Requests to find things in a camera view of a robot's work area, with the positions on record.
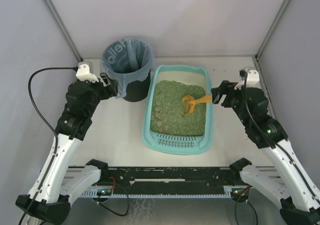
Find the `orange litter scoop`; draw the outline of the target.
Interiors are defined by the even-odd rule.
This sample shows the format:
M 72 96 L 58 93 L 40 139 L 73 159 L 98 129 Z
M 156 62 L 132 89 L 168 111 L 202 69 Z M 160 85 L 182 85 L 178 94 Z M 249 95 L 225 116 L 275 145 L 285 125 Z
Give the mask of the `orange litter scoop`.
M 182 103 L 184 107 L 184 115 L 190 115 L 194 112 L 196 105 L 206 104 L 212 102 L 212 95 L 206 94 L 205 96 L 194 99 L 191 95 L 186 95 L 182 98 Z

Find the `teal litter box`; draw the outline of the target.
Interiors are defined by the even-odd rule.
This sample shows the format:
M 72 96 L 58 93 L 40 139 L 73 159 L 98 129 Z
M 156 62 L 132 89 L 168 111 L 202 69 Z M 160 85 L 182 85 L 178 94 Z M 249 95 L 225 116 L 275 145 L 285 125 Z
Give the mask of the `teal litter box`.
M 150 80 L 141 137 L 144 144 L 155 151 L 174 155 L 198 155 L 206 152 L 213 143 L 213 103 L 206 105 L 205 130 L 202 136 L 177 136 L 151 130 L 152 102 L 156 84 L 177 81 L 202 87 L 211 93 L 212 82 L 205 68 L 190 65 L 160 65 Z

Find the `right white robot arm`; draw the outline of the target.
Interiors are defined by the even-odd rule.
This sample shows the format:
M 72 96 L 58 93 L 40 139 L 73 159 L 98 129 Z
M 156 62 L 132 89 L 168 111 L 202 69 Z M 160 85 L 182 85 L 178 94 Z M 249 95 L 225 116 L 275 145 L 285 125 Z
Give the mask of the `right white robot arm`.
M 288 225 L 316 225 L 320 221 L 320 190 L 312 182 L 293 151 L 282 125 L 268 114 L 269 101 L 257 87 L 224 80 L 211 89 L 213 104 L 221 103 L 231 108 L 244 126 L 247 137 L 271 161 L 284 186 L 281 186 L 259 170 L 246 158 L 232 163 L 235 178 L 256 188 L 278 208 Z

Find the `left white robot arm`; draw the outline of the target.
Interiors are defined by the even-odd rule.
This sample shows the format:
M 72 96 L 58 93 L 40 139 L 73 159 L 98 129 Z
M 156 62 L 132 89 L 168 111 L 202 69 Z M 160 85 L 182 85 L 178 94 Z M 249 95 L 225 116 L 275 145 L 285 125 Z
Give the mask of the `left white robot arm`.
M 60 225 L 86 189 L 111 178 L 106 162 L 91 159 L 79 174 L 63 184 L 71 158 L 82 144 L 100 101 L 118 93 L 114 80 L 105 73 L 100 76 L 93 81 L 77 79 L 69 85 L 66 104 L 53 129 L 54 140 L 45 164 L 29 192 L 16 199 L 16 206 L 25 215 Z

